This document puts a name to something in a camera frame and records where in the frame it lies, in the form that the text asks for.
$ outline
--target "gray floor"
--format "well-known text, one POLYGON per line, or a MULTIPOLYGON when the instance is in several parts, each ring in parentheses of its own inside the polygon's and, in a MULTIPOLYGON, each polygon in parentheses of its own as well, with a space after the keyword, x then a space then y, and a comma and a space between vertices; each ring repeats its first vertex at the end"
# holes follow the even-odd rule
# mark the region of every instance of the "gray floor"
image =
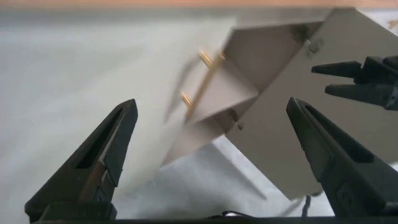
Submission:
MULTIPOLYGON (((118 218, 200 218, 225 210, 297 217, 304 205, 302 198, 287 200, 224 136, 113 202, 118 218)), ((308 215, 334 215, 325 194, 312 200, 308 215)))

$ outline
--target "metal rod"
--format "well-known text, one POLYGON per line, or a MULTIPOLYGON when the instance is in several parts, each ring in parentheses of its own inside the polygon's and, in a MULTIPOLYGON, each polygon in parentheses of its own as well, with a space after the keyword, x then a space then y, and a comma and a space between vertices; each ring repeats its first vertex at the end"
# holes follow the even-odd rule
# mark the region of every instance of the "metal rod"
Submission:
POLYGON ((192 106, 191 101, 188 99, 188 97, 186 96, 185 93, 181 93, 181 96, 182 96, 182 101, 185 103, 185 105, 189 109, 192 106))
POLYGON ((210 68, 212 62, 211 62, 211 59, 209 58, 209 56, 204 51, 201 51, 199 53, 199 56, 200 56, 200 59, 206 64, 206 66, 208 68, 210 68))
POLYGON ((211 79, 214 77, 218 67, 222 64, 222 62, 224 60, 225 60, 225 56, 223 55, 223 53, 218 52, 217 57, 215 58, 214 62, 211 63, 211 65, 209 66, 209 70, 207 71, 205 78, 203 79, 202 83, 199 86, 199 89, 191 103, 191 106, 188 107, 187 113, 185 114, 185 118, 188 119, 189 117, 191 117, 193 112, 195 112, 195 110, 199 104, 199 101, 201 100, 203 94, 205 93, 205 90, 207 89, 208 85, 210 84, 211 79))

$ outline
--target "wooden edge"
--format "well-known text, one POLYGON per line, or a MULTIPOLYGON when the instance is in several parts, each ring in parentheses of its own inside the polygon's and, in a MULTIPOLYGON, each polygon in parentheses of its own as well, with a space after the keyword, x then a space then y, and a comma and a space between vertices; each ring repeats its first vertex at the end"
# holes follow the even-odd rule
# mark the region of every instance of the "wooden edge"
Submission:
POLYGON ((0 0, 1 7, 398 7, 398 0, 0 0))

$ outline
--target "white surface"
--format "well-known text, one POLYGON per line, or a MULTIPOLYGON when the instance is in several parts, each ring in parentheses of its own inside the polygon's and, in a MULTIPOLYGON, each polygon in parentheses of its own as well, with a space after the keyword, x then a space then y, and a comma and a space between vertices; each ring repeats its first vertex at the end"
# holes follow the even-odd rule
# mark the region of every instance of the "white surface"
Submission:
POLYGON ((193 153, 222 134, 224 134, 224 130, 221 129, 213 118, 185 125, 177 139, 173 142, 162 166, 173 162, 179 157, 193 153))
POLYGON ((358 9, 358 11, 391 31, 393 34, 398 35, 398 26, 393 28, 389 27, 390 21, 398 21, 398 9, 358 9))
POLYGON ((280 26, 307 22, 321 22, 332 11, 330 8, 260 8, 240 9, 235 29, 280 26))
POLYGON ((198 49, 221 47, 234 24, 216 15, 106 22, 71 13, 61 23, 35 16, 0 21, 4 222, 27 223, 24 203, 130 98, 139 118, 116 195, 150 179, 183 124, 181 101, 166 119, 183 66, 198 49))
MULTIPOLYGON (((222 136, 161 168, 151 181, 113 203, 117 218, 203 218, 226 210, 299 217, 304 200, 289 201, 222 136)), ((308 216, 331 215, 325 194, 313 198, 308 216)))
POLYGON ((225 61, 217 70, 188 122, 201 121, 258 94, 256 87, 231 62, 225 61))
POLYGON ((310 103, 386 162, 398 161, 397 113, 328 95, 327 85, 353 84, 352 79, 311 72, 315 65, 396 55, 398 37, 350 9, 335 11, 312 37, 318 39, 324 42, 319 52, 308 58, 303 47, 241 117, 243 130, 234 126, 226 135, 290 199, 321 190, 304 152, 297 150, 300 143, 285 112, 290 97, 310 103))

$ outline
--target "cable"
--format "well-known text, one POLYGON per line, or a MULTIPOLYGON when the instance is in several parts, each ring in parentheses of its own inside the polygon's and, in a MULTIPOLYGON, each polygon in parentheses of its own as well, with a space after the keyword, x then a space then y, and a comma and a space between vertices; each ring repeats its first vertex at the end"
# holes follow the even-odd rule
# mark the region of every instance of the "cable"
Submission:
POLYGON ((307 217, 308 216, 308 209, 310 208, 311 205, 311 195, 305 196, 305 204, 303 207, 303 212, 301 213, 301 217, 307 217))

